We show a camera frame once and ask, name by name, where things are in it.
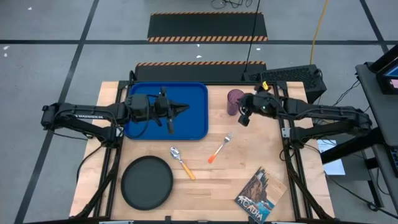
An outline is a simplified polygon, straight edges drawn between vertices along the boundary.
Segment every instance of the round black plate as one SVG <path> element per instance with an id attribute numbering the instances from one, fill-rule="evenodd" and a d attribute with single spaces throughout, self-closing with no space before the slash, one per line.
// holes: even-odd
<path id="1" fill-rule="evenodd" d="M 124 200 L 138 210 L 150 210 L 161 205 L 173 187 L 173 173 L 161 158 L 143 156 L 124 171 L 121 190 Z"/>

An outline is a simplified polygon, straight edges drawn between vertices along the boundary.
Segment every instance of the plastic tray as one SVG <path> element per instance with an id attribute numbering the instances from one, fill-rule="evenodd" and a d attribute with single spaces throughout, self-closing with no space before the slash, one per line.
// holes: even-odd
<path id="1" fill-rule="evenodd" d="M 135 93 L 158 95 L 160 88 L 166 87 L 167 98 L 177 103 L 190 105 L 189 109 L 180 113 L 173 120 L 174 134 L 169 134 L 165 118 L 161 118 L 162 126 L 150 120 L 145 133 L 135 140 L 200 140 L 208 131 L 208 91 L 204 84 L 197 82 L 144 82 L 132 86 L 130 95 Z M 125 135 L 139 134 L 145 121 L 129 122 L 125 125 Z"/>

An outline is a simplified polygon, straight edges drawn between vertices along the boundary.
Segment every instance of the spoon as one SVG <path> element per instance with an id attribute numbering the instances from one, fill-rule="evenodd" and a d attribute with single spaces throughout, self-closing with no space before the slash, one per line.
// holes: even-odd
<path id="1" fill-rule="evenodd" d="M 195 180 L 195 176 L 192 174 L 192 171 L 187 167 L 187 165 L 185 165 L 184 162 L 182 162 L 180 157 L 180 151 L 177 148 L 171 147 L 170 153 L 174 159 L 178 159 L 180 161 L 182 167 L 185 169 L 191 180 Z"/>

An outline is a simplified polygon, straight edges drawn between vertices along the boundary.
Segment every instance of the orange-handled fork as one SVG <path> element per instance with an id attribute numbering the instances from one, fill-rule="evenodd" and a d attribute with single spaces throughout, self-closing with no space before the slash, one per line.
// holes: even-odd
<path id="1" fill-rule="evenodd" d="M 224 143 L 217 149 L 217 151 L 207 160 L 208 163 L 212 163 L 213 160 L 216 158 L 217 153 L 221 150 L 221 148 L 227 143 L 229 142 L 232 137 L 234 136 L 234 133 L 230 132 L 228 133 L 225 138 L 224 138 Z"/>

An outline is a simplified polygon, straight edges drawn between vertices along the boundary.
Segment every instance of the book cover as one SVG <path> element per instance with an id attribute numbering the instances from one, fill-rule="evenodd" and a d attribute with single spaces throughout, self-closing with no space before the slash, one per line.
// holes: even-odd
<path id="1" fill-rule="evenodd" d="M 258 224 L 264 223 L 286 189 L 284 184 L 260 167 L 235 202 Z"/>

